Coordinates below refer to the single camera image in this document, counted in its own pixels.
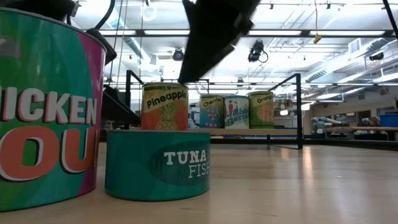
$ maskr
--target orange can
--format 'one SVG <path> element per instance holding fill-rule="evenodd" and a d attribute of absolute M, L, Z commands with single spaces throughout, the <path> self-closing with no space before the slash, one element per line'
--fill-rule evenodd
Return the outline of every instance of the orange can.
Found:
<path fill-rule="evenodd" d="M 147 83 L 143 87 L 141 127 L 187 130 L 188 88 L 178 83 Z"/>

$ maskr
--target security camera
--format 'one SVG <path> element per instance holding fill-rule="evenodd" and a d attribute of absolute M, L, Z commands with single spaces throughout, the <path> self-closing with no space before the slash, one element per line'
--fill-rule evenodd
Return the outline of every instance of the security camera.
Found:
<path fill-rule="evenodd" d="M 175 49 L 175 52 L 173 54 L 173 60 L 178 62 L 184 60 L 184 53 L 182 52 L 182 49 Z"/>

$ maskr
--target ceiling duct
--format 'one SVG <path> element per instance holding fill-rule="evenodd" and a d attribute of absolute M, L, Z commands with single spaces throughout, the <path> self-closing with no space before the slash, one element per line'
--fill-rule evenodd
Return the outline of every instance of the ceiling duct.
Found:
<path fill-rule="evenodd" d="M 106 21 L 108 25 L 110 25 L 113 29 L 124 30 L 128 29 L 128 26 L 125 26 L 125 21 L 122 18 L 119 18 L 119 13 L 113 9 L 111 16 L 108 21 Z M 150 63 L 156 65 L 158 62 L 158 58 L 154 54 L 148 54 L 139 44 L 139 42 L 133 37 L 123 37 L 123 41 L 131 48 L 131 50 L 143 60 L 141 63 Z"/>
<path fill-rule="evenodd" d="M 348 66 L 355 62 L 354 59 L 359 58 L 359 57 L 368 57 L 374 53 L 376 53 L 378 50 L 386 46 L 388 43 L 393 41 L 394 39 L 385 39 L 385 38 L 378 38 L 376 40 L 372 41 L 366 41 L 367 39 L 361 39 L 362 42 L 362 47 L 353 52 L 350 53 L 348 50 L 345 51 L 344 53 L 340 54 L 336 58 L 325 62 L 323 65 L 320 67 L 317 67 L 311 71 L 309 71 L 306 76 L 303 78 L 307 83 L 312 82 L 316 80 L 317 78 L 320 78 L 324 75 L 328 75 L 333 73 L 336 70 L 339 70 L 345 66 Z"/>

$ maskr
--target ceiling light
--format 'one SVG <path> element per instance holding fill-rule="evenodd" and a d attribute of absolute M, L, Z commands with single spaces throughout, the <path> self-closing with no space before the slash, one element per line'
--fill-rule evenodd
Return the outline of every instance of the ceiling light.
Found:
<path fill-rule="evenodd" d="M 318 86 L 318 85 L 324 85 L 324 86 L 327 86 L 327 85 L 333 85 L 333 83 L 306 83 L 307 85 L 316 85 L 316 86 Z"/>
<path fill-rule="evenodd" d="M 318 96 L 317 99 L 329 99 L 329 98 L 333 98 L 338 95 L 340 95 L 340 93 L 328 93 L 328 94 Z"/>
<path fill-rule="evenodd" d="M 152 14 L 151 14 L 150 16 L 146 16 L 146 14 L 145 14 L 145 12 L 146 12 L 148 9 L 152 9 Z M 142 20 L 143 20 L 143 21 L 146 21 L 146 22 L 153 21 L 153 20 L 156 18 L 156 16 L 157 16 L 157 8 L 154 7 L 154 6 L 150 6 L 150 5 L 148 4 L 147 7 L 143 7 L 143 8 L 141 9 L 141 17 L 142 17 Z"/>
<path fill-rule="evenodd" d="M 102 35 L 135 35 L 135 30 L 100 30 Z"/>
<path fill-rule="evenodd" d="M 144 30 L 147 35 L 188 35 L 189 30 Z"/>
<path fill-rule="evenodd" d="M 389 81 L 389 80 L 394 80 L 396 78 L 398 78 L 398 73 L 393 73 L 390 75 L 383 75 L 382 77 L 373 80 L 373 82 L 375 82 L 375 83 L 385 82 L 385 81 Z"/>
<path fill-rule="evenodd" d="M 380 85 L 384 85 L 384 86 L 398 86 L 398 83 L 382 83 Z"/>
<path fill-rule="evenodd" d="M 380 36 L 383 35 L 386 31 L 382 30 L 358 30 L 358 31 L 348 31 L 348 30 L 328 30 L 328 31 L 318 31 L 318 35 L 357 35 L 357 36 L 367 36 L 367 35 L 373 35 L 373 36 Z M 310 35 L 316 35 L 316 31 L 311 31 Z"/>
<path fill-rule="evenodd" d="M 287 110 L 280 111 L 280 115 L 285 116 L 288 115 L 289 112 Z"/>
<path fill-rule="evenodd" d="M 219 82 L 219 83 L 214 83 L 214 85 L 236 85 L 236 83 L 235 82 L 231 82 L 231 83 L 228 83 L 228 82 L 221 83 L 221 82 Z M 250 83 L 239 83 L 239 85 L 250 85 Z"/>
<path fill-rule="evenodd" d="M 212 94 L 235 94 L 236 90 L 212 90 L 212 89 L 210 89 L 210 93 L 212 93 Z"/>
<path fill-rule="evenodd" d="M 371 86 L 372 83 L 339 83 L 339 86 Z"/>
<path fill-rule="evenodd" d="M 301 105 L 301 110 L 304 110 L 304 111 L 310 110 L 310 105 L 311 105 L 311 103 L 306 103 L 304 105 Z"/>
<path fill-rule="evenodd" d="M 356 89 L 347 91 L 347 92 L 345 92 L 344 94 L 352 94 L 352 93 L 355 93 L 355 92 L 357 92 L 357 91 L 359 91 L 359 90 L 363 90 L 363 89 L 364 89 L 364 87 L 362 87 L 362 88 L 356 88 Z"/>
<path fill-rule="evenodd" d="M 250 30 L 248 35 L 301 35 L 299 30 Z"/>

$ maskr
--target tuna fish can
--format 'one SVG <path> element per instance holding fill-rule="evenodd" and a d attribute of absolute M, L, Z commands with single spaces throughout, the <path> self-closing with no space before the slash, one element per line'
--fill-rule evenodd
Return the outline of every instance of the tuna fish can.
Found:
<path fill-rule="evenodd" d="M 274 128 L 274 93 L 255 91 L 249 93 L 250 128 Z"/>
<path fill-rule="evenodd" d="M 111 130 L 107 149 L 105 192 L 113 197 L 167 201 L 210 187 L 209 133 Z"/>
<path fill-rule="evenodd" d="M 202 95 L 200 97 L 201 128 L 222 128 L 224 98 L 220 95 Z"/>
<path fill-rule="evenodd" d="M 224 123 L 226 129 L 249 129 L 249 97 L 224 98 Z"/>
<path fill-rule="evenodd" d="M 146 130 L 186 130 L 188 88 L 177 83 L 143 86 L 141 126 Z"/>

